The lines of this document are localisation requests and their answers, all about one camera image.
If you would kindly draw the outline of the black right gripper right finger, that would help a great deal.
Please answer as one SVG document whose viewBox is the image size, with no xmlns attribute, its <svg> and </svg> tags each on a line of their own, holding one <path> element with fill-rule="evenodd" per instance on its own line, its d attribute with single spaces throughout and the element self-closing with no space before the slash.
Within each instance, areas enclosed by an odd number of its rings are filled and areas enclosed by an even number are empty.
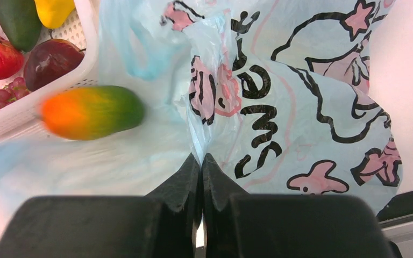
<svg viewBox="0 0 413 258">
<path fill-rule="evenodd" d="M 341 195 L 257 195 L 202 164 L 207 257 L 393 257 L 370 208 Z"/>
</svg>

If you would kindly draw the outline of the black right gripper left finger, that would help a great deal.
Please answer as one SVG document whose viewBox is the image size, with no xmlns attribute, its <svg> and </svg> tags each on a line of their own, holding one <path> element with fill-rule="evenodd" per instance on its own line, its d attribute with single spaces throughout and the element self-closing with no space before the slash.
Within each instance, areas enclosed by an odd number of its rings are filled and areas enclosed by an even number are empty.
<svg viewBox="0 0 413 258">
<path fill-rule="evenodd" d="M 200 165 L 189 155 L 145 196 L 40 196 L 0 239 L 0 257 L 194 257 Z"/>
</svg>

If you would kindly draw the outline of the light blue plastic bag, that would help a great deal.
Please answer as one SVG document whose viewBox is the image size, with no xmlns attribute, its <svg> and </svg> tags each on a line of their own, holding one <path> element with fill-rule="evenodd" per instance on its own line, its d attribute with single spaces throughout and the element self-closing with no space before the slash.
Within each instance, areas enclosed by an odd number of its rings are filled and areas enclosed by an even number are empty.
<svg viewBox="0 0 413 258">
<path fill-rule="evenodd" d="M 130 88 L 146 119 L 92 141 L 0 142 L 0 222 L 34 196 L 147 194 L 190 154 L 252 194 L 346 194 L 380 212 L 403 166 L 368 95 L 369 42 L 393 4 L 101 1 L 92 86 Z"/>
</svg>

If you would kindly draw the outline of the orange green fake mango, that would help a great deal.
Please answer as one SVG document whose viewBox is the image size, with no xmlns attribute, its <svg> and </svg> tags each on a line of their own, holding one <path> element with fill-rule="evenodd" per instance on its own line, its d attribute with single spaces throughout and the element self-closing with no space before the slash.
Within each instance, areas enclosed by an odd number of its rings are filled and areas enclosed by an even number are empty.
<svg viewBox="0 0 413 258">
<path fill-rule="evenodd" d="M 69 140 L 95 140 L 139 126 L 145 105 L 130 89 L 82 87 L 44 100 L 39 116 L 51 133 Z"/>
</svg>

